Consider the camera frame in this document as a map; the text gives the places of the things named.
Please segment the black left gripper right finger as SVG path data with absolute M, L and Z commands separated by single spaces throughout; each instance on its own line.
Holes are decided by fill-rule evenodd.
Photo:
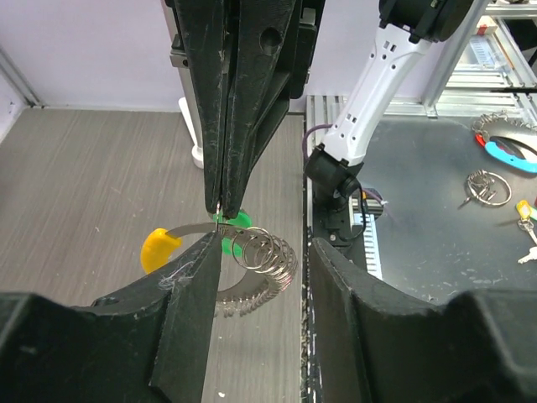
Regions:
M 310 249 L 325 402 L 533 402 L 536 294 L 476 289 L 435 305 Z

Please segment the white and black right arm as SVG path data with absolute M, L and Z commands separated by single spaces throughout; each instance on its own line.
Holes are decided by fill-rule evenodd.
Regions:
M 322 1 L 169 1 L 173 50 L 190 73 L 201 124 L 205 206 L 234 218 L 260 156 L 305 89 Z M 468 1 L 380 1 L 367 64 L 306 165 L 331 197 L 348 197 L 369 141 L 421 57 L 448 40 Z

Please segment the key with green tag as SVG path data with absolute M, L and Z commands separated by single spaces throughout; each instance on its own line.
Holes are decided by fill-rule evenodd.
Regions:
M 233 219 L 225 219 L 222 215 L 216 213 L 212 215 L 212 219 L 214 222 L 226 223 L 239 228 L 249 228 L 252 226 L 251 217 L 243 209 Z M 242 256 L 242 247 L 237 240 L 233 240 L 236 235 L 237 232 L 232 230 L 230 233 L 222 236 L 222 252 L 226 255 L 233 255 L 239 258 Z

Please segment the large keyring with yellow grip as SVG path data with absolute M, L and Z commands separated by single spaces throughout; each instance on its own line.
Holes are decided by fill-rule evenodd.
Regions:
M 240 270 L 242 276 L 233 285 L 216 295 L 215 315 L 246 316 L 264 306 L 292 283 L 298 271 L 298 258 L 289 243 L 264 228 L 239 228 L 230 224 L 192 223 L 173 229 L 157 228 L 145 239 L 140 251 L 140 263 L 146 274 L 170 262 L 182 245 L 183 238 L 205 234 L 217 229 L 221 237 L 232 230 L 233 240 L 242 247 L 242 256 L 223 255 L 223 261 Z

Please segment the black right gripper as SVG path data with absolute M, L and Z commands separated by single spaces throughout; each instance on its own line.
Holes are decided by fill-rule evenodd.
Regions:
M 297 9 L 296 1 L 240 1 L 234 75 L 228 96 L 225 6 L 223 1 L 162 1 L 172 41 L 171 65 L 187 72 L 188 64 L 201 120 L 205 204 L 209 213 L 235 217 L 248 183 L 257 134 L 256 125 L 269 94 L 284 41 Z M 304 112 L 325 1 L 302 1 L 295 61 L 290 78 L 291 112 Z M 183 39 L 180 42 L 177 18 Z

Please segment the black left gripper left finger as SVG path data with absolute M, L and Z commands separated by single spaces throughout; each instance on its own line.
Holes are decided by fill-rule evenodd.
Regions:
M 220 242 L 208 233 L 90 306 L 2 293 L 2 401 L 201 401 Z

